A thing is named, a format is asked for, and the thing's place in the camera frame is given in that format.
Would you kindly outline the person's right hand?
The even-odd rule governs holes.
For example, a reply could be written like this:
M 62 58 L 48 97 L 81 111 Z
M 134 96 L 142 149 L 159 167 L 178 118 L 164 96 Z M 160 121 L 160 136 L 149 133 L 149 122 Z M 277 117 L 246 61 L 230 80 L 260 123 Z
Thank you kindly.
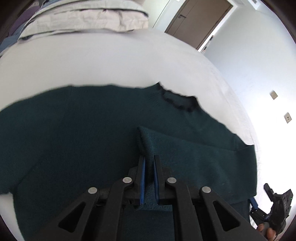
M 268 241 L 276 239 L 276 231 L 268 226 L 268 223 L 261 223 L 256 228 Z

